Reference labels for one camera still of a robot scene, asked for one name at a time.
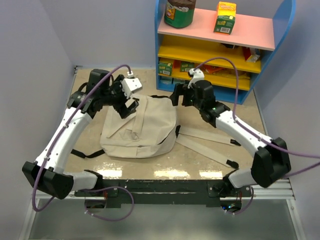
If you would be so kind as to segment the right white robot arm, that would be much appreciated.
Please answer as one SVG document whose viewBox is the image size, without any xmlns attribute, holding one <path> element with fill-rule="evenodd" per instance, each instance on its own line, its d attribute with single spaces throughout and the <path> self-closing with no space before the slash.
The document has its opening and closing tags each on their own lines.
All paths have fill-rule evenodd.
<svg viewBox="0 0 320 240">
<path fill-rule="evenodd" d="M 214 187 L 220 197 L 233 197 L 246 186 L 268 188 L 290 172 L 289 155 L 281 151 L 287 149 L 286 142 L 280 137 L 266 136 L 234 116 L 227 105 L 216 100 L 209 81 L 176 84 L 170 96 L 174 106 L 178 105 L 180 96 L 184 107 L 195 107 L 205 122 L 231 136 L 253 157 L 251 168 L 233 170 Z"/>
</svg>

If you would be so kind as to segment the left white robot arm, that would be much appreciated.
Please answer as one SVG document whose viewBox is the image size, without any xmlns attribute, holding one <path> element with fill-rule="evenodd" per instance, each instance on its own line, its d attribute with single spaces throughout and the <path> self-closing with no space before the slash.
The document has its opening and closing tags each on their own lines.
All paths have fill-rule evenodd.
<svg viewBox="0 0 320 240">
<path fill-rule="evenodd" d="M 78 190 L 99 196 L 104 190 L 102 176 L 90 170 L 65 172 L 68 157 L 84 129 L 104 106 L 114 109 L 121 119 L 133 114 L 138 101 L 134 100 L 130 106 L 126 103 L 140 89 L 142 84 L 131 69 L 126 76 L 120 74 L 116 78 L 110 71 L 93 69 L 88 81 L 70 96 L 62 121 L 48 145 L 33 162 L 27 161 L 22 167 L 33 190 L 60 200 Z"/>
</svg>

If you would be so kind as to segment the beige canvas backpack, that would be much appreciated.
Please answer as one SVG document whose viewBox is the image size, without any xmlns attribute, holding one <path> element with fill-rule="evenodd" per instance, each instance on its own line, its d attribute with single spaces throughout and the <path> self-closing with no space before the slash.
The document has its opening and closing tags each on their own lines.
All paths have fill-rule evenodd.
<svg viewBox="0 0 320 240">
<path fill-rule="evenodd" d="M 115 108 L 108 108 L 100 136 L 101 150 L 86 155 L 73 149 L 71 154 L 82 159 L 103 154 L 121 159 L 147 159 L 170 152 L 178 143 L 226 167 L 239 167 L 237 162 L 188 137 L 237 146 L 235 139 L 181 126 L 177 109 L 167 96 L 136 95 L 135 98 L 139 105 L 127 118 L 122 119 Z"/>
</svg>

